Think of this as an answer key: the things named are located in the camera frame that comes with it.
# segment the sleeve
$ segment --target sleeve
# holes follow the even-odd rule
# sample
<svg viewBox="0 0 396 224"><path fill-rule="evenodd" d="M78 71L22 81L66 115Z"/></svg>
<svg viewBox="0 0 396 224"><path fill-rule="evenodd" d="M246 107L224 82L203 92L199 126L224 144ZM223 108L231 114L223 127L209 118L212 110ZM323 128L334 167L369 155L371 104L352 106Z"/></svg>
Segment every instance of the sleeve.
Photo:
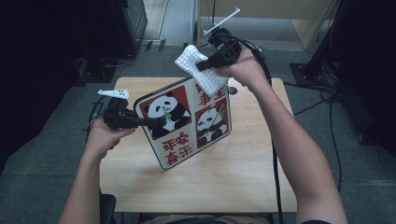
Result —
<svg viewBox="0 0 396 224"><path fill-rule="evenodd" d="M330 224L329 222L326 221L320 221L320 220L310 220L303 222L302 224Z"/></svg>

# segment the floor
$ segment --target floor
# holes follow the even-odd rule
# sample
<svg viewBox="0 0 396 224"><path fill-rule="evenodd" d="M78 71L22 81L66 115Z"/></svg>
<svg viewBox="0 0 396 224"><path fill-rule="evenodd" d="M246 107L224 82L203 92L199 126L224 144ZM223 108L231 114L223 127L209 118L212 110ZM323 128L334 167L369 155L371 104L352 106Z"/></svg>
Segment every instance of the floor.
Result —
<svg viewBox="0 0 396 224"><path fill-rule="evenodd" d="M154 26L157 29L156 32L159 33L158 38L144 37L143 42L153 41L154 44L159 44L161 40L165 40L165 46L183 46L184 43L196 44L194 2L194 0L145 0L148 31L152 32L151 27ZM223 19L215 17L217 22ZM202 33L204 29L208 29L209 20L211 19L201 18L202 27L199 32ZM316 50L321 39L326 35L330 22L324 22L316 43L309 50ZM230 30L233 35L249 40L257 47L271 50L305 50L291 20L230 18L223 23L222 27Z"/></svg>
<svg viewBox="0 0 396 224"><path fill-rule="evenodd" d="M159 35L155 34L155 44L162 39L166 40L166 46L193 43L192 3L193 0L169 0L166 13L153 12L160 21L164 20L158 28L152 28L161 29ZM322 27L319 42L327 25L325 22ZM239 33L241 26L249 27L250 32ZM267 60L274 77L289 83L294 81L289 63L308 62L312 57L310 51L318 45L304 50L288 20L239 20L224 23L224 27L241 38L262 41L254 43L267 49L282 49L268 50ZM118 77L183 77L185 74L174 64L180 52L181 48L164 48L161 52L141 50L138 62L117 68L112 83L90 83L84 88L72 88L43 132L8 160L7 169L0 178L0 223L56 223L75 179L85 146L82 130L92 109L91 102L98 98L97 91L112 90ZM383 148L357 142L357 131L342 101L334 102L333 107L325 103L313 108L313 103L321 100L319 91L292 86L286 89L293 111L305 111L296 118L318 144L324 146L334 177L340 176L338 164L342 164L341 193L349 223L395 223L395 158ZM333 124L340 163L334 151L330 124ZM116 218L117 223L135 224L138 214L117 213ZM295 223L293 214L285 214L285 219L285 223Z"/></svg>

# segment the gray carpet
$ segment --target gray carpet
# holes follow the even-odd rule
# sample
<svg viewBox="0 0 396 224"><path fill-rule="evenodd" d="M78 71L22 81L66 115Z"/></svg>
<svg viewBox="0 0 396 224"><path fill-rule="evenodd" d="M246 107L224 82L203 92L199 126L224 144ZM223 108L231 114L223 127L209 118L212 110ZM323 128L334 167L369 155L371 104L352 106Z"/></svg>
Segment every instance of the gray carpet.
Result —
<svg viewBox="0 0 396 224"><path fill-rule="evenodd" d="M98 99L98 90L111 90L119 77L186 77L174 60L182 47L140 50L128 65L117 69L112 83L73 87L49 119L42 133L12 155L0 178L0 223L56 223L78 168L85 144L85 128ZM202 49L210 54L212 49ZM289 63L306 63L309 51L266 51L273 77L294 83ZM294 112L321 99L319 91L286 86ZM338 163L330 130L330 104L323 103L302 114L298 121L327 156L338 181ZM358 143L358 132L342 101L332 104L332 124L343 180L341 193L350 223L394 223L396 187L383 181L395 179L396 158L379 146ZM115 215L118 223L136 223L137 214ZM294 214L284 214L294 223Z"/></svg>

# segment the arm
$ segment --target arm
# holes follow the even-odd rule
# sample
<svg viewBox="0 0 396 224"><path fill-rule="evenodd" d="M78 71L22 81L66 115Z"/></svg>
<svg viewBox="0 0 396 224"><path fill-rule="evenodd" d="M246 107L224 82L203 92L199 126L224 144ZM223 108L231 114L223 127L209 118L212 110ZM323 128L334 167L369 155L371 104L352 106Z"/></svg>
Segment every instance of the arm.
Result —
<svg viewBox="0 0 396 224"><path fill-rule="evenodd" d="M100 223L100 162L123 136L133 132L134 129L111 131L101 119L93 123L59 223Z"/></svg>
<svg viewBox="0 0 396 224"><path fill-rule="evenodd" d="M222 67L217 73L231 75L256 96L279 161L297 198L296 222L319 219L347 223L341 197L324 154L279 100L250 50L243 50L235 64Z"/></svg>

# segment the black cable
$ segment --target black cable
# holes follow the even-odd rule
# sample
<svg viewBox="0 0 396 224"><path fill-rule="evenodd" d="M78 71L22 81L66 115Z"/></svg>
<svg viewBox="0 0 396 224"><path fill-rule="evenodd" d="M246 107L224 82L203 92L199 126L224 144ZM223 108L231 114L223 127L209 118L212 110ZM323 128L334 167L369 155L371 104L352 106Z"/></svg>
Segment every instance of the black cable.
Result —
<svg viewBox="0 0 396 224"><path fill-rule="evenodd" d="M312 91L322 91L322 90L323 90L323 88L320 88L320 87L299 86L299 85L297 85L297 84L292 84L292 83L285 82L285 81L283 82L283 85L285 85L285 86L297 87L297 88L301 88L301 89L312 90Z"/></svg>
<svg viewBox="0 0 396 224"><path fill-rule="evenodd" d="M208 0L206 0L205 2L206 2L206 9L207 9L207 12L209 12L210 8L209 8ZM213 26L213 24L210 22L210 16L209 16L209 15L207 15L207 23L209 23L209 26L210 26L210 27Z"/></svg>
<svg viewBox="0 0 396 224"><path fill-rule="evenodd" d="M340 50L334 50L333 45L332 45L332 34L333 34L334 29L335 29L334 26L337 25L337 21L339 20L340 14L341 14L341 12L342 12L344 6L345 6L345 0L341 0L340 6L339 6L339 8L337 9L337 13L335 14L335 18L334 18L334 20L333 20L333 22L332 22L332 28L331 28L331 30L330 30L330 41L329 41L329 43L330 43L330 51L331 51L331 52L330 52L329 55L327 55L325 58L327 58L328 56L330 56L330 55L332 55L332 54L334 54L335 56L337 56L337 54L338 54L338 57L340 57L340 58L341 58L342 55L343 55L343 52L342 52L342 51L340 51Z"/></svg>
<svg viewBox="0 0 396 224"><path fill-rule="evenodd" d="M96 111L97 106L99 106L99 105L100 105L99 111L102 110L103 104L101 104L101 102L102 102L102 100L105 99L105 98L106 98L106 96L101 96L101 97L96 101L96 103L93 103L94 106L93 106L93 108L92 108L92 110L91 110L90 117L88 118L88 124L87 124L87 139L86 139L86 140L88 140L88 135L90 134L91 123L92 123L93 119L96 119L98 116L102 115L102 113L98 113L97 115L94 115L94 113L95 113L95 111Z"/></svg>
<svg viewBox="0 0 396 224"><path fill-rule="evenodd" d="M125 223L125 217L124 217L123 212L121 212L121 224L124 224L124 223Z"/></svg>
<svg viewBox="0 0 396 224"><path fill-rule="evenodd" d="M268 70L268 66L264 61L264 58L262 57L262 54L260 53L260 51L256 48L256 46L254 46L252 43L243 40L239 37L236 37L234 35L216 35L213 36L212 38L217 38L220 36L224 36L224 37L229 37L231 40L236 40L239 43L241 43L242 45L244 45L245 47L247 47L248 49L250 49L250 51L252 52L252 54L254 55L254 57L257 59L257 61L259 62L259 64L262 66L262 70L264 70L264 74L266 75L267 80L271 80L271 75L270 75L270 71Z"/></svg>
<svg viewBox="0 0 396 224"><path fill-rule="evenodd" d="M209 44L209 42L206 42L206 44L203 44L203 45L200 45L200 46L197 46L197 48L203 48L203 47L205 47L206 45L208 45Z"/></svg>
<svg viewBox="0 0 396 224"><path fill-rule="evenodd" d="M131 58L126 63L122 63L122 64L105 64L105 65L103 65L103 67L123 67L123 66L127 65L128 63L130 63L133 58L134 58L134 56L131 56Z"/></svg>
<svg viewBox="0 0 396 224"><path fill-rule="evenodd" d="M324 93L324 92L329 93L329 94L330 94L330 97L325 98L325 97L323 96L323 93ZM322 103L324 103L324 102L330 103L330 112L329 112L330 131L331 131L331 135L332 135L332 145L333 145L333 147L334 147L334 152L335 152L335 156L336 156L337 164L338 164L338 181L337 181L337 189L338 189L339 192L341 192L341 183L342 183L342 181L343 181L343 167L342 167L342 164L341 164L340 153L339 153L339 150L338 150L337 143L336 143L336 141L335 141L335 134L334 134L334 129L333 129L333 125L332 125L332 103L336 100L337 94L338 94L338 93L337 93L335 87L326 87L326 88L323 88L323 89L320 90L320 99L321 99L320 102L318 102L318 103L316 103L316 104L314 104L314 105L311 105L311 106L309 106L309 107L307 107L307 108L305 108L305 109L302 109L302 110L300 110L299 112L294 113L293 115L296 116L296 115L298 115L298 114L302 114L302 113L304 113L305 111L307 111L308 109L312 109L312 108L314 108L315 106L320 105L320 104L322 104Z"/></svg>
<svg viewBox="0 0 396 224"><path fill-rule="evenodd" d="M332 144L334 146L334 150L335 150L335 155L337 158L337 162L338 162L338 183L337 183L337 189L339 192L341 192L341 183L343 181L343 167L341 165L341 159L340 159L340 153L338 151L338 146L335 142L335 136L334 136L334 129L332 127L332 103L335 101L335 95L333 97L333 99L330 101L330 131L332 133Z"/></svg>
<svg viewBox="0 0 396 224"><path fill-rule="evenodd" d="M272 143L272 145L273 145L273 165L274 165L274 178L275 178L275 186L276 186L277 213L279 216L279 223L283 224L282 200L280 198L279 173L277 169L277 154L274 143Z"/></svg>
<svg viewBox="0 0 396 224"><path fill-rule="evenodd" d="M323 64L324 71L329 79L333 82L338 82L338 77L335 75L334 65L332 63Z"/></svg>
<svg viewBox="0 0 396 224"><path fill-rule="evenodd" d="M211 24L211 26L214 26L214 25L215 25L215 11L216 11L216 0L213 2L212 24Z"/></svg>

